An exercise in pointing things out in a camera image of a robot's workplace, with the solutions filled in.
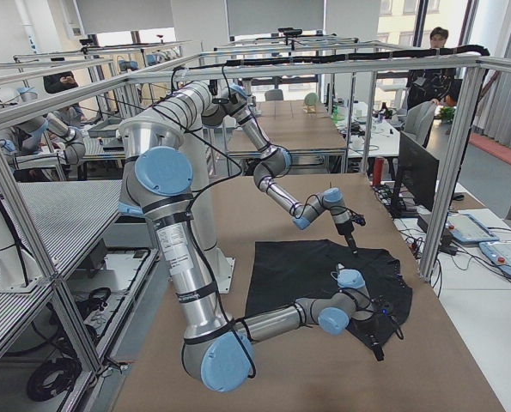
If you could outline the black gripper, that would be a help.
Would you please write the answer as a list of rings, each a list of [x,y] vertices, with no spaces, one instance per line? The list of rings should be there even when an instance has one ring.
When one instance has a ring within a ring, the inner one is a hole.
[[[347,221],[335,223],[335,227],[338,230],[338,233],[345,237],[345,240],[346,240],[349,248],[357,248],[356,241],[353,237],[353,232],[355,230],[354,224],[358,224],[363,227],[366,225],[366,220],[365,219],[355,219],[354,221],[347,220]]]
[[[399,340],[404,339],[400,327],[400,319],[394,311],[392,303],[384,299],[374,302],[372,308],[367,309],[368,318],[351,321],[351,334],[362,343],[370,343],[370,348],[377,361],[385,359],[381,343],[386,343],[393,335]]]

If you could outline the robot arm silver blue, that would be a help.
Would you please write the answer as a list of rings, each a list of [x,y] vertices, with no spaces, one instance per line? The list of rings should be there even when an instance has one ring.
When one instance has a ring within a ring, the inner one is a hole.
[[[192,82],[172,92],[165,100],[152,106],[152,109],[176,124],[181,133],[192,133],[192,124],[198,120],[209,126],[220,124],[227,116],[234,118],[260,155],[260,162],[253,171],[256,187],[286,210],[300,230],[310,226],[324,212],[329,212],[351,252],[358,253],[353,224],[363,226],[366,222],[363,216],[347,208],[340,189],[329,188],[300,203],[277,184],[276,178],[292,165],[291,155],[287,149],[271,143],[239,87],[234,86],[223,97],[217,98],[212,95],[208,84]]]
[[[147,115],[128,118],[119,126],[132,163],[122,193],[151,221],[186,318],[181,352],[185,371],[212,391],[233,391],[256,375],[254,343],[309,325],[336,336],[353,324],[368,339],[375,359],[383,361],[376,329],[385,309],[371,297],[362,274],[343,265],[337,266],[338,291],[330,298],[300,298],[239,320],[228,316],[192,228],[193,168],[179,151],[190,130],[189,124]]]

